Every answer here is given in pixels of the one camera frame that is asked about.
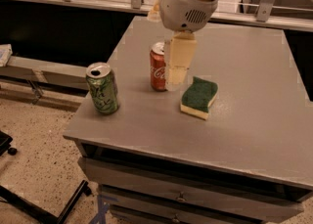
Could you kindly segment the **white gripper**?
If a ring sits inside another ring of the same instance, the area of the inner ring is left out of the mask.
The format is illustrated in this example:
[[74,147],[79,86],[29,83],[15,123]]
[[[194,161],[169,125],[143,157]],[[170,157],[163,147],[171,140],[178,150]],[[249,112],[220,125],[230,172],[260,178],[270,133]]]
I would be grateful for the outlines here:
[[[218,0],[158,0],[149,10],[149,22],[160,22],[173,31],[202,29],[217,7]],[[196,52],[192,32],[175,32],[164,43],[165,89],[177,90],[185,80]]]

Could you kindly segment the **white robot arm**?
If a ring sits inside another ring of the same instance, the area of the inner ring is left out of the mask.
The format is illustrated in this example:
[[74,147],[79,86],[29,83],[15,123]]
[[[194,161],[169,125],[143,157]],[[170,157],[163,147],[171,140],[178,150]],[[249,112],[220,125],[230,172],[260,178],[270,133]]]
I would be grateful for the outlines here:
[[173,31],[164,43],[166,90],[183,84],[196,52],[195,32],[206,26],[217,5],[218,0],[156,0],[148,12],[149,21]]

